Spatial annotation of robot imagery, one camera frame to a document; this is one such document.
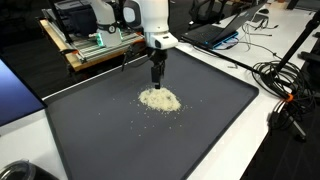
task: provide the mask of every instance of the laptop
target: laptop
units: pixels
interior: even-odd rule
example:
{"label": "laptop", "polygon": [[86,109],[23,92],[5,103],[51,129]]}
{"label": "laptop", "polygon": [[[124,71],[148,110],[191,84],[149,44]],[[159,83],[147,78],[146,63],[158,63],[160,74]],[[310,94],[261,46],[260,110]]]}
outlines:
{"label": "laptop", "polygon": [[251,7],[234,16],[232,21],[225,28],[211,24],[204,25],[181,35],[181,39],[193,45],[204,45],[210,49],[219,46],[222,42],[228,41],[238,35],[237,30],[264,5],[264,3]]}

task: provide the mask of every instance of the laptop screen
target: laptop screen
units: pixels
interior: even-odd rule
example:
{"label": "laptop screen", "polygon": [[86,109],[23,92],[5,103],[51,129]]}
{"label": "laptop screen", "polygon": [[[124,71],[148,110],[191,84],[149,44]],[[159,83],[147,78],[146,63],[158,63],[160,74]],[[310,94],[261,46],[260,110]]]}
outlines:
{"label": "laptop screen", "polygon": [[45,108],[45,104],[0,59],[0,126]]}
{"label": "laptop screen", "polygon": [[230,33],[237,31],[246,21],[250,21],[254,17],[254,14],[263,5],[264,3],[259,4],[235,15],[234,19],[228,24],[224,31],[222,31],[221,34],[219,34],[219,36],[217,36],[214,40],[221,40],[221,38],[224,38]]}

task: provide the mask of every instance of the power cord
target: power cord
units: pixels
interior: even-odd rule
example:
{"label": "power cord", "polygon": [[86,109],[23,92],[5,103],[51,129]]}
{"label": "power cord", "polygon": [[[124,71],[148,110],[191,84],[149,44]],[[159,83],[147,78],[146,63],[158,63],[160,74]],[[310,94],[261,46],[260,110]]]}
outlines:
{"label": "power cord", "polygon": [[78,0],[78,1],[82,6],[85,6],[81,0]]}
{"label": "power cord", "polygon": [[[250,44],[263,48],[272,53],[274,57],[281,59],[281,57],[277,56],[276,53],[264,46],[253,43]],[[193,48],[201,51],[202,53],[222,58],[226,61],[237,64],[251,71],[252,77],[257,82],[257,84],[261,86],[261,88],[274,95],[275,97],[281,99],[281,103],[275,107],[278,115],[273,116],[279,117],[279,113],[281,112],[283,113],[282,118],[284,118],[285,120],[276,125],[272,125],[270,120],[270,128],[285,130],[294,124],[300,131],[300,133],[302,135],[304,134],[303,130],[299,127],[297,122],[303,120],[303,115],[309,114],[314,111],[316,101],[314,97],[314,91],[306,81],[304,74],[296,65],[289,62],[284,66],[281,72],[277,72],[276,67],[278,66],[280,61],[261,62],[257,63],[253,67],[250,67],[246,64],[214,52],[208,49],[208,47],[193,46]]]}
{"label": "power cord", "polygon": [[[127,52],[124,54],[124,59],[122,61],[121,71],[124,71],[124,68],[125,68],[125,65],[127,64],[127,62],[129,62],[130,60],[134,59],[138,55],[145,54],[146,50],[147,50],[147,46],[146,46],[146,43],[145,43],[144,40],[138,40],[138,41],[134,42],[133,44],[131,44],[128,47]],[[147,58],[147,60],[141,62],[140,64],[137,64],[137,65],[129,64],[129,66],[137,68],[137,67],[142,66],[143,64],[145,64],[148,61],[149,60]]]}
{"label": "power cord", "polygon": [[274,27],[268,27],[268,25],[269,25],[269,18],[263,19],[257,27],[249,24],[249,26],[253,27],[255,31],[258,30],[259,28],[261,28],[261,29],[275,29],[275,28],[279,27],[279,25],[275,25]]}
{"label": "power cord", "polygon": [[257,35],[257,36],[268,36],[268,37],[271,37],[271,36],[272,36],[272,34],[250,33],[250,32],[248,31],[248,28],[247,28],[247,30],[245,30],[244,25],[241,26],[241,28],[242,28],[243,32],[244,32],[245,34],[248,34],[249,36],[251,36],[251,35],[253,35],[253,36],[254,36],[254,35]]}
{"label": "power cord", "polygon": [[270,50],[270,49],[268,49],[268,48],[266,48],[266,47],[264,47],[264,46],[261,46],[261,45],[258,45],[258,44],[254,44],[254,43],[240,42],[240,40],[239,40],[238,38],[234,38],[234,39],[237,40],[237,41],[234,42],[234,43],[230,43],[231,45],[230,45],[230,46],[227,46],[225,49],[214,49],[214,50],[229,50],[229,49],[233,48],[234,46],[236,46],[237,44],[250,44],[250,45],[252,45],[252,46],[256,46],[256,47],[259,47],[259,48],[262,48],[262,49],[265,49],[265,50],[269,51],[269,52],[273,55],[273,57],[276,57],[276,58],[278,58],[278,59],[282,59],[281,57],[279,57],[279,56],[277,55],[276,52],[273,52],[272,50]]}
{"label": "power cord", "polygon": [[247,33],[244,33],[245,34],[244,37],[246,39],[246,42],[249,43],[249,44],[247,44],[247,46],[248,46],[248,50],[247,51],[250,51],[250,49],[251,49],[251,34],[250,34],[249,24],[246,27],[247,27]]}

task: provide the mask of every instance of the white object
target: white object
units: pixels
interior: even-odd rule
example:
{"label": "white object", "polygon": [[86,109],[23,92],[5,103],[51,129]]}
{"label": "white object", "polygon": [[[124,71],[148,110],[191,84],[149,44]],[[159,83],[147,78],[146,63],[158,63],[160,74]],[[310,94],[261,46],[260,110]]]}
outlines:
{"label": "white object", "polygon": [[178,45],[178,40],[169,32],[168,0],[127,0],[124,4],[124,19],[132,28],[143,28],[147,46],[169,49]]}
{"label": "white object", "polygon": [[113,47],[120,45],[121,35],[119,28],[110,26],[116,23],[112,7],[103,0],[88,0],[88,2],[90,2],[97,18],[97,33],[102,41],[101,46]]}

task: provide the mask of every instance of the black cable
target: black cable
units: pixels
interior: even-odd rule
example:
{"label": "black cable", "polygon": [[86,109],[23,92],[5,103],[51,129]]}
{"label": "black cable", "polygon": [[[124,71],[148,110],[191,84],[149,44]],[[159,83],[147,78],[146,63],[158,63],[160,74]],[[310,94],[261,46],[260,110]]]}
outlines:
{"label": "black cable", "polygon": [[259,28],[263,29],[263,28],[268,27],[268,24],[269,24],[269,18],[263,19],[263,20],[261,21],[261,23],[259,24],[259,26],[258,26],[257,28],[255,28],[255,31],[256,31],[257,29],[259,29]]}
{"label": "black cable", "polygon": [[296,65],[288,62],[281,72],[277,72],[275,69],[279,63],[280,61],[272,61],[255,64],[253,68],[259,73],[252,73],[252,77],[267,92],[286,101],[287,106],[282,111],[282,113],[286,113],[284,114],[286,119],[276,127],[271,127],[272,129],[285,130],[294,121],[302,121],[303,115],[314,111],[315,98],[314,91]]}
{"label": "black cable", "polygon": [[244,25],[243,25],[243,26],[241,26],[241,28],[242,28],[242,30],[243,30],[243,32],[244,32],[244,33],[249,34],[249,35],[269,36],[269,37],[271,37],[271,36],[272,36],[272,34],[249,33],[248,31],[246,31],[246,30],[244,29]]}
{"label": "black cable", "polygon": [[79,1],[79,3],[82,5],[82,6],[85,6],[82,2],[81,2],[81,0],[78,0]]}
{"label": "black cable", "polygon": [[276,106],[276,108],[275,108],[275,112],[277,112],[277,113],[280,113],[280,108],[281,107],[283,107],[283,105],[285,104],[285,102],[284,101],[280,101],[280,103],[278,103],[278,107]]}
{"label": "black cable", "polygon": [[282,59],[281,57],[279,57],[279,56],[277,55],[276,52],[273,52],[272,50],[270,50],[270,49],[268,49],[268,48],[266,48],[266,47],[264,47],[264,46],[261,46],[261,45],[258,45],[258,44],[254,44],[254,43],[249,43],[249,42],[238,42],[238,43],[241,43],[241,44],[250,44],[250,45],[252,45],[252,46],[256,46],[256,47],[263,48],[263,49],[269,51],[274,57],[276,57],[276,58],[278,58],[278,59]]}
{"label": "black cable", "polygon": [[[134,57],[136,57],[137,55],[143,53],[143,51],[145,51],[147,49],[147,47],[145,46],[145,43],[143,44],[144,46],[141,46],[139,48],[139,44],[141,45],[141,43],[144,42],[136,42],[131,44],[128,49],[127,52],[124,54],[124,59],[122,61],[122,68],[121,71],[124,71],[125,65],[127,64],[127,62],[129,62],[130,60],[132,60]],[[146,62],[148,62],[148,59],[138,65],[131,65],[129,64],[130,67],[134,67],[137,68],[139,66],[142,66],[143,64],[145,64]]]}
{"label": "black cable", "polygon": [[254,28],[254,29],[276,29],[277,27],[279,27],[279,25],[275,25],[274,27],[259,27],[259,26],[252,26],[251,24],[248,24],[250,27]]}
{"label": "black cable", "polygon": [[237,64],[238,66],[243,67],[243,68],[245,68],[245,69],[247,69],[247,70],[249,70],[249,71],[251,71],[251,72],[258,73],[258,71],[256,71],[255,69],[253,69],[251,66],[248,66],[248,65],[243,64],[243,63],[241,63],[241,62],[239,62],[239,61],[236,61],[236,60],[234,60],[234,59],[232,59],[232,58],[229,58],[229,57],[227,57],[227,56],[224,56],[224,55],[222,55],[222,54],[219,54],[219,53],[217,53],[217,52],[214,52],[214,51],[208,49],[207,47],[202,47],[202,46],[199,46],[199,47],[198,47],[198,46],[193,45],[193,48],[196,49],[196,50],[198,50],[198,51],[200,51],[200,52],[202,52],[202,53],[205,53],[205,54],[207,54],[207,55],[210,55],[210,56],[213,56],[213,57],[219,57],[219,58],[221,58],[221,59],[223,59],[223,60],[226,60],[226,61],[229,61],[229,62],[231,62],[231,63],[233,63],[233,64]]}

